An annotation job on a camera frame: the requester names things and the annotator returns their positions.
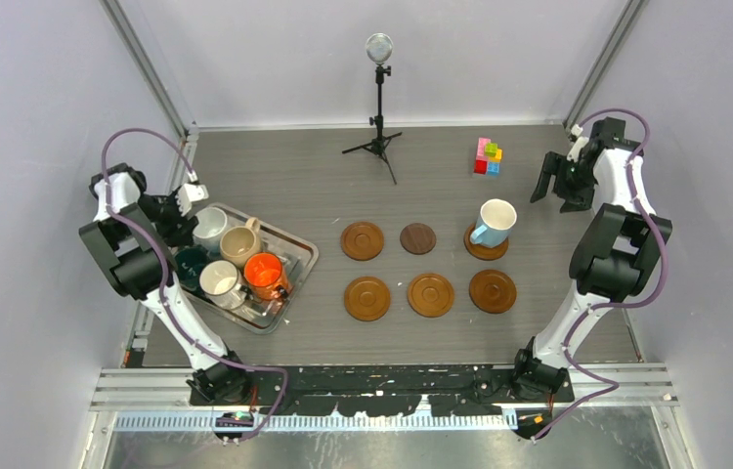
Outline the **dark green mug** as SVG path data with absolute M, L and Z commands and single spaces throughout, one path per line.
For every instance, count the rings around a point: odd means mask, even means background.
M 191 294 L 204 296 L 200 286 L 200 275 L 209 264 L 208 253 L 199 246 L 179 249 L 174 256 L 177 263 L 177 277 L 181 286 Z

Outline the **white mug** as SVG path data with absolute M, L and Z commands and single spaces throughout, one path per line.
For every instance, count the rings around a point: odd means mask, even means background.
M 193 231 L 194 243 L 211 253 L 220 252 L 220 242 L 230 228 L 227 213 L 219 207 L 208 206 L 195 214 L 197 225 Z

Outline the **light blue mug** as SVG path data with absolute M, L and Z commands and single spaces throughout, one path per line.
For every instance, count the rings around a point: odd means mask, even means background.
M 479 210 L 477 222 L 470 233 L 470 242 L 488 248 L 498 247 L 508 240 L 517 220 L 517 211 L 510 202 L 489 199 Z

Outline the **brown wooden coaster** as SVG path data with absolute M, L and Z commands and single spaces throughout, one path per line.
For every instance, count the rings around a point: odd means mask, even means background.
M 455 298 L 453 285 L 445 277 L 426 273 L 415 277 L 407 292 L 410 307 L 425 318 L 438 318 L 452 307 Z
M 473 225 L 468 226 L 465 230 L 463 237 L 465 249 L 471 256 L 483 261 L 493 261 L 500 259 L 505 255 L 509 248 L 510 239 L 506 239 L 503 243 L 495 247 L 487 247 L 482 244 L 474 244 L 471 242 L 471 234 L 474 229 L 475 227 Z
M 340 237 L 340 246 L 343 253 L 350 259 L 368 261 L 382 252 L 384 234 L 372 222 L 355 222 L 343 230 Z
M 488 314 L 508 312 L 517 299 L 517 287 L 513 279 L 499 270 L 478 272 L 469 282 L 472 303 Z
M 391 293 L 385 282 L 377 277 L 357 277 L 344 290 L 344 307 L 356 320 L 381 319 L 391 306 Z

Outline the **dark walnut coaster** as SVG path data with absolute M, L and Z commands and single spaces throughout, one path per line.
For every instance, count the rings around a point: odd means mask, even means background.
M 411 223 L 405 226 L 400 232 L 399 240 L 402 247 L 413 255 L 426 254 L 437 243 L 435 232 L 423 223 Z

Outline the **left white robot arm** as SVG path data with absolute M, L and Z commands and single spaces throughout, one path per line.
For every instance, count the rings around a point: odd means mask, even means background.
M 113 290 L 153 312 L 183 348 L 194 396 L 241 404 L 252 380 L 196 312 L 176 273 L 171 250 L 192 243 L 197 221 L 181 209 L 176 192 L 150 195 L 147 188 L 144 173 L 126 163 L 93 176 L 89 190 L 98 211 L 79 237 Z

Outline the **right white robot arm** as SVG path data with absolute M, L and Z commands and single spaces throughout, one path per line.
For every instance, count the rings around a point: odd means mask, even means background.
M 561 212 L 590 210 L 593 218 L 572 255 L 565 300 L 516 355 L 509 383 L 523 401 L 563 387 L 584 339 L 607 312 L 644 290 L 672 233 L 671 220 L 657 216 L 645 194 L 642 143 L 626 138 L 625 121 L 611 109 L 589 119 L 589 132 L 571 127 L 567 153 L 545 155 L 531 196 L 539 201 L 553 192 Z

